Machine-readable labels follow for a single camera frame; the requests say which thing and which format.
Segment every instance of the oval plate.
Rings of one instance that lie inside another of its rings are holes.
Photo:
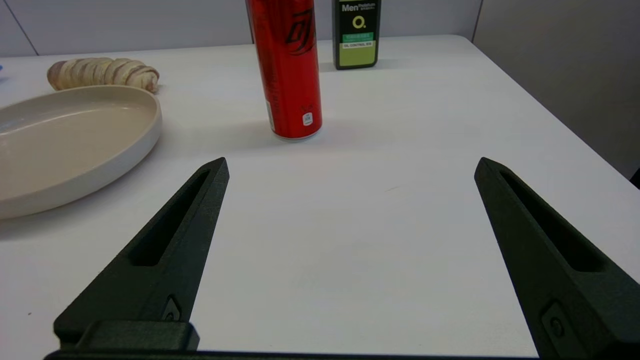
[[[0,109],[0,218],[55,208],[124,175],[160,136],[160,103],[128,86],[87,86]]]

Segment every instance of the tabletop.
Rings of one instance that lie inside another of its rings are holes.
[[[54,319],[202,164],[230,181],[191,321],[201,350],[535,356],[474,182],[510,167],[635,280],[640,192],[468,40],[383,38],[371,69],[319,42],[324,126],[269,128],[252,45],[107,54],[161,74],[163,132],[129,173],[0,222],[0,357]],[[4,58],[0,106],[77,56]]]

